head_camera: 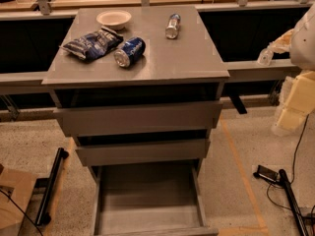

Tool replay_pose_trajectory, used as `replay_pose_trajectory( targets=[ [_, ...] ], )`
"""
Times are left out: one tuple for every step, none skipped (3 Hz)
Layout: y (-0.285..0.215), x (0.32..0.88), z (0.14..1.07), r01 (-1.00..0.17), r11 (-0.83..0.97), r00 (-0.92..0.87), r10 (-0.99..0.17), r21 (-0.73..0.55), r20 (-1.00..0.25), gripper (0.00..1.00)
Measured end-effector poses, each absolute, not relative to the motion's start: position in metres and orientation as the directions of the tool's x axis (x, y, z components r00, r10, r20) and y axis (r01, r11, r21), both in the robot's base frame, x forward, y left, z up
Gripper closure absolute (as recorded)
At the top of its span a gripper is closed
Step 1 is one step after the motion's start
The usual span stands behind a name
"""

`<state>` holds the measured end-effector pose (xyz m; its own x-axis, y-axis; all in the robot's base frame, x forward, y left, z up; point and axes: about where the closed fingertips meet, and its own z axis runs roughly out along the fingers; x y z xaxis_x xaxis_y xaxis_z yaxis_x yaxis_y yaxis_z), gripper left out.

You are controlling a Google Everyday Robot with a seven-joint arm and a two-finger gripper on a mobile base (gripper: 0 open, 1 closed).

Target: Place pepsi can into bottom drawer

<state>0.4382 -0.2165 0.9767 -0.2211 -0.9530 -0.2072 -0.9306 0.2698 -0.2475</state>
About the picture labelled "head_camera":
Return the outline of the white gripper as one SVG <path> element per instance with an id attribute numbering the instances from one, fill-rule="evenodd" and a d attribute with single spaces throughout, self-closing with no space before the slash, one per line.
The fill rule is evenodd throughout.
<path id="1" fill-rule="evenodd" d="M 289 51 L 293 29 L 286 31 L 268 45 L 274 53 Z M 315 72 L 302 71 L 295 78 L 286 77 L 280 92 L 272 131 L 278 136 L 293 133 L 315 110 Z"/>

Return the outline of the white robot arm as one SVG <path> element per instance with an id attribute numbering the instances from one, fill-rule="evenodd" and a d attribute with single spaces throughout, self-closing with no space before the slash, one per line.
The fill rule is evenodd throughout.
<path id="1" fill-rule="evenodd" d="M 315 109 L 315 4 L 293 29 L 268 45 L 275 53 L 288 52 L 290 62 L 301 69 L 294 79 L 286 78 L 272 130 L 278 136 L 294 132 Z"/>

